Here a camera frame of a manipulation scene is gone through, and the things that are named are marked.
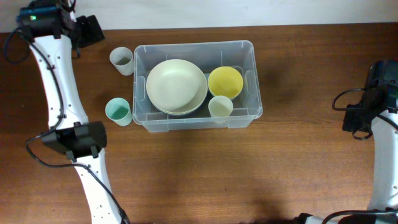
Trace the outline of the mint green plastic cup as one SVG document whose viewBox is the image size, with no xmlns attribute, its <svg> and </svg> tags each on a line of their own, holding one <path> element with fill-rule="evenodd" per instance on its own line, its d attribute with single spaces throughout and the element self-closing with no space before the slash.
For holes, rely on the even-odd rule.
<svg viewBox="0 0 398 224">
<path fill-rule="evenodd" d="M 113 98 L 105 107 L 106 116 L 119 126 L 127 126 L 132 121 L 129 103 L 124 98 Z"/>
</svg>

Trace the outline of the yellow plastic bowl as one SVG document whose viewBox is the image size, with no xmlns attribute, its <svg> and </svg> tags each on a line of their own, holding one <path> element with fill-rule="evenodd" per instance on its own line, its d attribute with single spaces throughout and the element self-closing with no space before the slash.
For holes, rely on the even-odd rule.
<svg viewBox="0 0 398 224">
<path fill-rule="evenodd" d="M 208 89 L 213 96 L 234 100 L 243 90 L 243 76 L 233 67 L 218 67 L 208 77 Z"/>
</svg>

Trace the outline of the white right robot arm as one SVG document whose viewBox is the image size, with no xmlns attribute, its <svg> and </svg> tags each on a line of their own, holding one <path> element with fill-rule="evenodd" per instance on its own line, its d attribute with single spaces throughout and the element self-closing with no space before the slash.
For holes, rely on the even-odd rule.
<svg viewBox="0 0 398 224">
<path fill-rule="evenodd" d="M 342 108 L 342 129 L 355 139 L 374 138 L 373 192 L 366 210 L 343 210 L 325 218 L 301 213 L 294 223 L 397 223 L 397 61 L 379 60 L 369 68 L 361 100 Z"/>
</svg>

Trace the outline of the grey plastic cup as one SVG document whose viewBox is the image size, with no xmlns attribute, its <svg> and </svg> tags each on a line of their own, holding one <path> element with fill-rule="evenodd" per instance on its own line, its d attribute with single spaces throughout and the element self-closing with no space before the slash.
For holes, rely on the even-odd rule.
<svg viewBox="0 0 398 224">
<path fill-rule="evenodd" d="M 121 75 L 130 76 L 134 73 L 133 53 L 127 47 L 115 48 L 110 53 L 109 60 Z"/>
</svg>

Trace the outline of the beige plastic plate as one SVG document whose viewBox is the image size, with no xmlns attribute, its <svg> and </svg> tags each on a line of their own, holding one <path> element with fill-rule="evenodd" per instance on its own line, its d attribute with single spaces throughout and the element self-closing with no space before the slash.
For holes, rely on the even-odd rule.
<svg viewBox="0 0 398 224">
<path fill-rule="evenodd" d="M 151 103 L 165 110 L 203 103 L 208 84 L 204 73 L 193 63 L 170 59 L 148 74 L 146 91 Z"/>
<path fill-rule="evenodd" d="M 154 108 L 158 109 L 159 111 L 161 111 L 163 113 L 170 114 L 173 116 L 184 116 L 186 114 L 193 113 L 194 111 L 199 109 L 199 107 L 202 105 L 202 103 L 194 104 L 194 105 L 184 105 L 183 107 L 177 108 L 175 110 L 165 110 L 156 104 L 152 104 L 152 105 L 154 106 Z"/>
</svg>

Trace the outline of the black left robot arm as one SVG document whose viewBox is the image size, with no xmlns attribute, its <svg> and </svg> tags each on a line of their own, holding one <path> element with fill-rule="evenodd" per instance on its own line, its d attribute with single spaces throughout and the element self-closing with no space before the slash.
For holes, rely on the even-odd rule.
<svg viewBox="0 0 398 224">
<path fill-rule="evenodd" d="M 31 1 L 17 16 L 17 32 L 39 66 L 49 112 L 49 130 L 37 139 L 65 156 L 81 180 L 92 223 L 129 223 L 111 191 L 106 165 L 106 130 L 89 121 L 76 87 L 74 50 L 104 40 L 95 16 L 75 17 L 75 1 Z"/>
</svg>

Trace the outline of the cream plastic cup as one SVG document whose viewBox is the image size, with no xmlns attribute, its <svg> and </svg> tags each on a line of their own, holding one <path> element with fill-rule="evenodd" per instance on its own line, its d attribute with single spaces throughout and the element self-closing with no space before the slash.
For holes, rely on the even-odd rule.
<svg viewBox="0 0 398 224">
<path fill-rule="evenodd" d="M 212 121 L 223 124 L 233 111 L 233 102 L 226 96 L 214 96 L 208 103 Z"/>
</svg>

